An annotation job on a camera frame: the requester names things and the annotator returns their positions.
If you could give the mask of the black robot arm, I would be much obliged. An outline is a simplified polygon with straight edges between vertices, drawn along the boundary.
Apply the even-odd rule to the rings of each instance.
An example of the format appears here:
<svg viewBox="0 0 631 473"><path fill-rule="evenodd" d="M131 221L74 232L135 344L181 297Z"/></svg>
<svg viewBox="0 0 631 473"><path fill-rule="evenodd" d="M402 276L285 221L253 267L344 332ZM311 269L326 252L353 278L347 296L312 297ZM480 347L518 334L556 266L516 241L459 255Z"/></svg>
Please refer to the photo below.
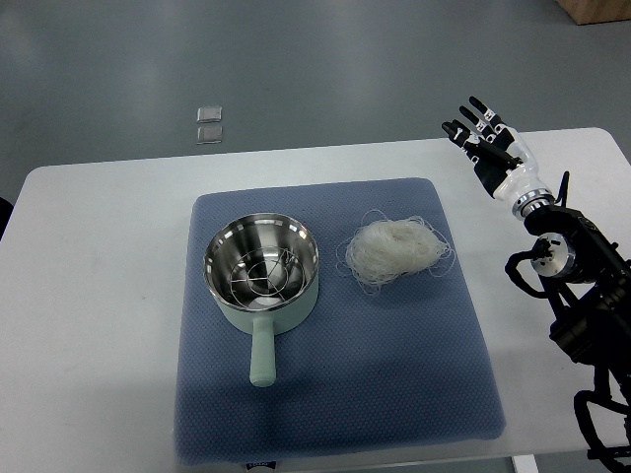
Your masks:
<svg viewBox="0 0 631 473"><path fill-rule="evenodd" d="M627 472L629 446L608 447L593 405L630 420L630 263L598 227L567 205L570 175L553 198L538 191L520 200L519 216L536 241L510 256L505 271L526 294L549 302L549 337L572 362L594 368L594 387L573 401L588 457L610 472Z"/></svg>

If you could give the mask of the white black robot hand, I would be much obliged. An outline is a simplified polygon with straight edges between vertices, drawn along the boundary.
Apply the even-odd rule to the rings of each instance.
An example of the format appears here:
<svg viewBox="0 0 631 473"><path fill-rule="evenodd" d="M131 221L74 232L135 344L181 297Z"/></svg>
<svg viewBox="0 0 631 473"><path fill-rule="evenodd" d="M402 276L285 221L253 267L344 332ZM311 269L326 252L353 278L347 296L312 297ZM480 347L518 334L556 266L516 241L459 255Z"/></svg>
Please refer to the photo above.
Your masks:
<svg viewBox="0 0 631 473"><path fill-rule="evenodd" d="M520 133L480 99L471 96L458 119L442 124L449 140L473 164L485 191L505 203L519 220L533 210L552 205L555 197L538 176L538 163Z"/></svg>

